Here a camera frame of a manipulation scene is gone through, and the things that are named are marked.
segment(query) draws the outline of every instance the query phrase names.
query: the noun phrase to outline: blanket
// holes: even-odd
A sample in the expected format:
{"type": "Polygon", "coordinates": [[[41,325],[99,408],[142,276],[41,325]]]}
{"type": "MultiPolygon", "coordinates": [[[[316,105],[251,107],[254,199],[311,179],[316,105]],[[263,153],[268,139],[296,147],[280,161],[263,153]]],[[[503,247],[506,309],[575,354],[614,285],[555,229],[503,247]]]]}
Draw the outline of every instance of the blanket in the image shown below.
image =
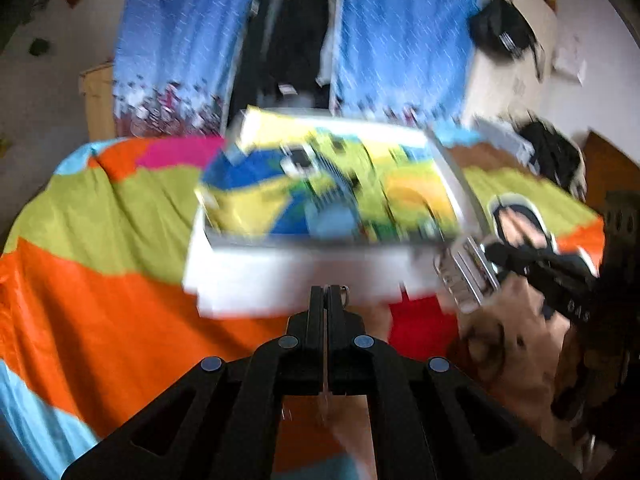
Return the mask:
{"type": "MultiPolygon", "coordinates": [[[[604,236],[594,212],[475,132],[439,130],[488,218],[496,197],[516,209],[523,200],[513,196],[523,197],[554,250],[587,253],[597,266],[604,236]]],[[[248,356],[285,331],[286,317],[203,319],[180,286],[193,190],[222,142],[86,145],[15,222],[0,257],[0,410],[49,479],[203,357],[248,356]]],[[[407,356],[443,354],[457,334],[437,302],[406,299],[390,311],[389,341],[407,356]]],[[[274,478],[356,478],[354,461],[318,424],[316,401],[286,405],[274,478]]]]}

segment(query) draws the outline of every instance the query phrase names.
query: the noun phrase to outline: light blue circle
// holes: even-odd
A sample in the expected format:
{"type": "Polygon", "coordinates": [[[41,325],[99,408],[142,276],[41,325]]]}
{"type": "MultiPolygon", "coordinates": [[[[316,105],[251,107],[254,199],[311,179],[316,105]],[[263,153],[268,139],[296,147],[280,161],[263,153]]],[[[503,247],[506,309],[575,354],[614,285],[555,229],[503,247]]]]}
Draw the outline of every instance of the light blue circle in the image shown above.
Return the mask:
{"type": "Polygon", "coordinates": [[[370,335],[359,335],[353,339],[354,345],[358,348],[370,348],[373,346],[373,338],[370,335]]]}
{"type": "Polygon", "coordinates": [[[298,344],[298,338],[293,335],[284,335],[278,339],[278,344],[282,348],[293,348],[298,344]]]}
{"type": "Polygon", "coordinates": [[[434,372],[446,372],[449,370],[449,361],[444,357],[434,357],[429,361],[429,368],[434,372]]]}
{"type": "Polygon", "coordinates": [[[219,357],[205,357],[200,361],[200,368],[206,372],[215,372],[222,367],[222,359],[219,357]]]}

